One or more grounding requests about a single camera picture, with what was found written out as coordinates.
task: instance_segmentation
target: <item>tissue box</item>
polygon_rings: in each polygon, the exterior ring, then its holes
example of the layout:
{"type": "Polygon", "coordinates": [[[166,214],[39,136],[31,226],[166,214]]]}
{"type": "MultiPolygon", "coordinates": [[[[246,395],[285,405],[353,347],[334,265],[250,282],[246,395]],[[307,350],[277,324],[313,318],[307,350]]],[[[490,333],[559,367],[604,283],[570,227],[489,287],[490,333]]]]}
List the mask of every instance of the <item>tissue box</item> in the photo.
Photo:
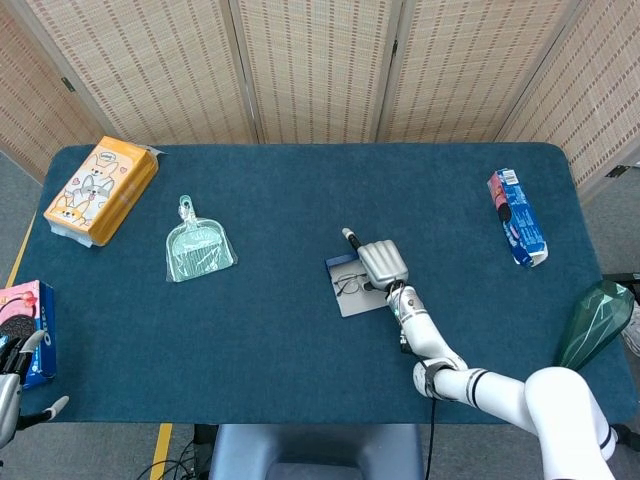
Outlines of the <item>tissue box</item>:
{"type": "Polygon", "coordinates": [[[503,168],[487,182],[516,263],[535,267],[549,255],[547,242],[516,172],[503,168]]]}
{"type": "Polygon", "coordinates": [[[15,337],[28,338],[44,330],[42,342],[31,359],[24,388],[31,388],[56,374],[53,289],[38,280],[0,290],[0,344],[15,337]]]}
{"type": "Polygon", "coordinates": [[[103,137],[45,211],[51,231],[106,245],[157,171],[147,149],[103,137]]]}

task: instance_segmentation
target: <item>eyeglasses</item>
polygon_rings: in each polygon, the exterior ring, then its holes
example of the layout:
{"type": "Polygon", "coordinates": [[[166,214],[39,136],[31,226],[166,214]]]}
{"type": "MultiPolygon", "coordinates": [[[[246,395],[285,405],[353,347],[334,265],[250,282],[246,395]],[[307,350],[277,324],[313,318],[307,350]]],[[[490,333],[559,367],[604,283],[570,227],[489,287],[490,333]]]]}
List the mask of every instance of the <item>eyeglasses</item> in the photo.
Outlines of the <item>eyeglasses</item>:
{"type": "Polygon", "coordinates": [[[374,290],[371,282],[366,280],[366,273],[345,273],[344,275],[340,275],[338,279],[333,282],[333,284],[338,287],[336,297],[339,297],[343,293],[346,295],[351,295],[353,293],[357,293],[358,291],[360,291],[360,289],[364,290],[365,292],[374,290]]]}

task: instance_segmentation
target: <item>pink oreo box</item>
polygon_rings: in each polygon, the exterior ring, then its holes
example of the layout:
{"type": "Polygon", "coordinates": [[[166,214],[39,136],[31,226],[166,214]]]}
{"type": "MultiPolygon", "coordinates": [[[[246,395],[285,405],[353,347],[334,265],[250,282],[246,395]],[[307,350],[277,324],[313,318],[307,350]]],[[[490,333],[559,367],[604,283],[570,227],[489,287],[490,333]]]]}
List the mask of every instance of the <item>pink oreo box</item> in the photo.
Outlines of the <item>pink oreo box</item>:
{"type": "Polygon", "coordinates": [[[0,346],[11,339],[28,338],[36,330],[45,335],[33,352],[24,388],[31,388],[56,374],[53,289],[38,280],[0,290],[0,346]]]}

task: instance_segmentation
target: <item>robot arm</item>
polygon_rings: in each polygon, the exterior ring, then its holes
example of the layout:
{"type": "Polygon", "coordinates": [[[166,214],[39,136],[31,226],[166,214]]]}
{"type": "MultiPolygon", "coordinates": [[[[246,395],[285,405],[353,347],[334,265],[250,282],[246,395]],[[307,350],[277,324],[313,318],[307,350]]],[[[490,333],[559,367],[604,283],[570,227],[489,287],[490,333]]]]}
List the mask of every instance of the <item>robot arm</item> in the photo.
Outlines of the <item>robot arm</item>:
{"type": "Polygon", "coordinates": [[[61,397],[40,413],[20,415],[22,386],[27,377],[31,358],[44,338],[38,330],[28,339],[13,339],[0,348],[0,449],[13,440],[16,430],[25,430],[54,418],[69,397],[61,397]]]}
{"type": "Polygon", "coordinates": [[[618,436],[584,379],[573,370],[545,368],[521,382],[483,369],[468,369],[447,345],[407,285],[409,271],[391,240],[361,245],[345,228],[371,284],[387,303],[411,350],[426,360],[413,380],[424,396],[466,403],[538,436],[545,480],[612,479],[606,460],[618,436]]]}

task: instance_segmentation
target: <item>yellow floor line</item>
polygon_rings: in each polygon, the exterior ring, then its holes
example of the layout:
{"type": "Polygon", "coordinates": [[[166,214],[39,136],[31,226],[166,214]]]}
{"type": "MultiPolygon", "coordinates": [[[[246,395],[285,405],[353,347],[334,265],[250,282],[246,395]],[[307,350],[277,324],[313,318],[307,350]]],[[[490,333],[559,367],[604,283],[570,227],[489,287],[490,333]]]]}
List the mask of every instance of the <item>yellow floor line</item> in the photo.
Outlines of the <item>yellow floor line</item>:
{"type": "Polygon", "coordinates": [[[16,279],[16,275],[18,274],[18,268],[20,268],[20,262],[22,262],[22,256],[24,255],[24,249],[27,248],[27,241],[29,240],[29,235],[31,235],[31,227],[33,227],[33,221],[35,220],[35,214],[31,218],[31,223],[29,224],[29,228],[27,229],[27,233],[24,234],[24,239],[22,240],[22,245],[20,246],[20,251],[18,252],[18,256],[16,257],[16,261],[13,262],[13,268],[11,269],[11,273],[9,274],[9,278],[7,278],[7,284],[5,288],[9,288],[13,285],[13,281],[16,279]]]}
{"type": "MultiPolygon", "coordinates": [[[[153,455],[153,463],[164,462],[167,459],[167,454],[169,453],[169,442],[171,441],[171,430],[173,429],[173,424],[171,423],[161,423],[160,429],[158,430],[158,440],[156,441],[156,452],[153,455]]],[[[164,473],[164,469],[167,466],[166,463],[160,463],[159,465],[155,465],[151,469],[151,474],[149,475],[149,480],[157,480],[158,478],[162,478],[162,474],[164,473]]]]}

